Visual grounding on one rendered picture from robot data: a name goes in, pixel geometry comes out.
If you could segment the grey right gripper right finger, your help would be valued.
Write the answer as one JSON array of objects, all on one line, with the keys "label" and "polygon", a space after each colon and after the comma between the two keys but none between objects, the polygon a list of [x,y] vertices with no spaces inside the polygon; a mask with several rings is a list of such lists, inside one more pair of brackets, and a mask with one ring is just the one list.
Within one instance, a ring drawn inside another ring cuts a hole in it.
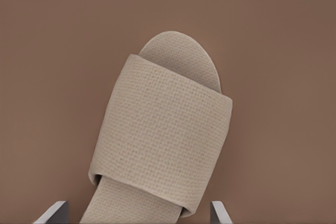
[{"label": "grey right gripper right finger", "polygon": [[221,201],[211,201],[211,224],[233,224]]}]

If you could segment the beige woven open-toe slipper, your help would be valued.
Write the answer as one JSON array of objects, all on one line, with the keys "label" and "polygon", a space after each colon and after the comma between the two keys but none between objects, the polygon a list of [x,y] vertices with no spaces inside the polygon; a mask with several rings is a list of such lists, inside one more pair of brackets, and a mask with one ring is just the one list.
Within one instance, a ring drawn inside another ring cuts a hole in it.
[{"label": "beige woven open-toe slipper", "polygon": [[80,224],[176,224],[195,214],[229,131],[233,101],[193,38],[165,31],[127,58],[88,176]]}]

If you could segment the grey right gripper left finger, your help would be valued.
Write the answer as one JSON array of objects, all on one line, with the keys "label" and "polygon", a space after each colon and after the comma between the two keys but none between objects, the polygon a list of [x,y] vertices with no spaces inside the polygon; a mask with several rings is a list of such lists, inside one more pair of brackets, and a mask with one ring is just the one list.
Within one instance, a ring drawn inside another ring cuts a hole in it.
[{"label": "grey right gripper left finger", "polygon": [[69,224],[68,201],[55,202],[33,224]]}]

